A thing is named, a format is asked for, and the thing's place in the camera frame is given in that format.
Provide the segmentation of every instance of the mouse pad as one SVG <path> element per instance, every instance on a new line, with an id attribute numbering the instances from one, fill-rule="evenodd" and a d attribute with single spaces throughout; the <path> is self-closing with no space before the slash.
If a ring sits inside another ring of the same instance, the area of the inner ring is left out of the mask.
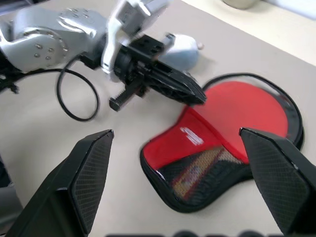
<path id="1" fill-rule="evenodd" d="M 144 145 L 144 173 L 162 200 L 179 212 L 194 212 L 234 184 L 252 179 L 238 135 L 249 127 L 303 143 L 294 101 L 265 78 L 249 73 L 210 80 L 202 106 L 187 106 L 174 126 Z"/>

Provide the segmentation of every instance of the white logo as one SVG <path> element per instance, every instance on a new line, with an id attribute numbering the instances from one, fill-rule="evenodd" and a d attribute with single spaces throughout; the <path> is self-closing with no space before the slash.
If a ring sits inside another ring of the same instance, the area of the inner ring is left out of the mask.
<path id="1" fill-rule="evenodd" d="M 187 138 L 195 145 L 202 145 L 204 141 L 187 127 L 180 127 L 180 130 L 187 134 Z"/>

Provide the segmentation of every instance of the black cable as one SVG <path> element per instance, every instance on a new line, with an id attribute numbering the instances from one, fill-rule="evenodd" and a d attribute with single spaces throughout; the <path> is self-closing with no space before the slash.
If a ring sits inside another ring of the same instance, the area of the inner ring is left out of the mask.
<path id="1" fill-rule="evenodd" d="M 57 84 L 56 84 L 56 95 L 57 95 L 57 99 L 58 99 L 58 102 L 61 106 L 61 108 L 63 109 L 63 111 L 69 116 L 71 117 L 72 119 L 74 120 L 77 120 L 77 121 L 80 121 L 80 122 L 87 122 L 87 121 L 90 121 L 92 120 L 93 118 L 96 117 L 96 115 L 98 114 L 99 112 L 99 108 L 100 108 L 100 99 L 99 99 L 99 95 L 98 95 L 98 92 L 97 90 L 95 89 L 95 87 L 92 85 L 92 83 L 87 79 L 85 78 L 83 75 L 75 72 L 75 71 L 72 71 L 72 70 L 69 70 L 68 67 L 70 67 L 74 62 L 76 62 L 78 59 L 80 58 L 80 55 L 74 57 L 72 60 L 70 60 L 66 66 L 63 68 L 63 69 L 60 69 L 60 68 L 56 68 L 56 69 L 40 69 L 40 70 L 36 70 L 36 71 L 32 71 L 32 72 L 29 72 L 29 73 L 26 73 L 26 74 L 23 74 L 23 76 L 21 78 L 24 78 L 24 77 L 28 77 L 28 76 L 33 76 L 33 75 L 36 75 L 36 74 L 42 74 L 42 73 L 52 73 L 52 72 L 60 72 L 59 74 L 59 77 L 58 77 L 58 80 L 57 80 Z M 96 99 L 96 107 L 95 107 L 95 110 L 94 112 L 92 113 L 91 116 L 87 117 L 87 118 L 79 118 L 77 116 L 75 116 L 73 113 L 71 113 L 67 107 L 65 106 L 65 103 L 63 102 L 63 99 L 61 97 L 61 82 L 64 78 L 64 75 L 65 73 L 70 73 L 76 77 L 79 77 L 80 79 L 82 79 L 85 83 L 87 83 L 90 88 L 92 89 L 94 95 L 95 95 L 95 99 Z"/>

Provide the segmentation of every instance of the black mesh fabric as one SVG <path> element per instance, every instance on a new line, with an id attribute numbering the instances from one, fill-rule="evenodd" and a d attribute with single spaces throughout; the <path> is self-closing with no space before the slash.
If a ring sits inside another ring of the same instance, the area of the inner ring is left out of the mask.
<path id="1" fill-rule="evenodd" d="M 216 199 L 225 182 L 232 186 L 250 167 L 234 158 L 224 147 L 187 156 L 158 170 L 170 192 L 184 205 L 203 206 Z"/>
<path id="2" fill-rule="evenodd" d="M 83 163 L 73 184 L 73 198 L 86 233 L 91 231 L 103 193 L 111 146 L 108 137 L 97 140 Z"/>
<path id="3" fill-rule="evenodd" d="M 248 131 L 241 137 L 262 197 L 281 231 L 290 233 L 308 200 L 308 184 L 271 141 Z"/>

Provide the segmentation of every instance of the beige table surface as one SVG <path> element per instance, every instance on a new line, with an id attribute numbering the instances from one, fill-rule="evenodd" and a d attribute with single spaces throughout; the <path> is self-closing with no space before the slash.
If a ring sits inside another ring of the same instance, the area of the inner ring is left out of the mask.
<path id="1" fill-rule="evenodd" d="M 113 4 L 113 0 L 52 0 L 43 6 L 55 10 L 84 7 L 107 16 Z M 192 70 L 200 85 L 225 73 L 253 72 L 288 92 L 304 120 L 303 153 L 316 163 L 316 67 L 179 0 L 147 33 L 161 38 L 165 32 L 188 34 L 205 44 L 201 60 Z M 92 122 L 74 121 L 61 110 L 55 97 L 56 74 L 28 78 L 18 84 L 19 95 L 7 91 L 0 97 L 0 153 L 23 205 L 79 139 L 111 128 L 115 138 L 107 182 L 90 236 L 171 235 L 183 229 L 199 235 L 236 235 L 247 229 L 279 233 L 253 181 L 236 185 L 197 213 L 180 214 L 167 207 L 142 172 L 139 149 L 174 124 L 183 105 L 151 91 L 144 99 L 133 98 L 116 113 L 109 109 L 108 99 L 122 85 L 110 82 L 101 70 L 92 71 L 81 63 L 73 68 L 91 79 L 100 94 L 102 110 Z M 67 105 L 80 115 L 89 114 L 92 108 L 86 103 L 90 99 L 86 87 L 71 76 L 67 78 L 62 89 Z"/>

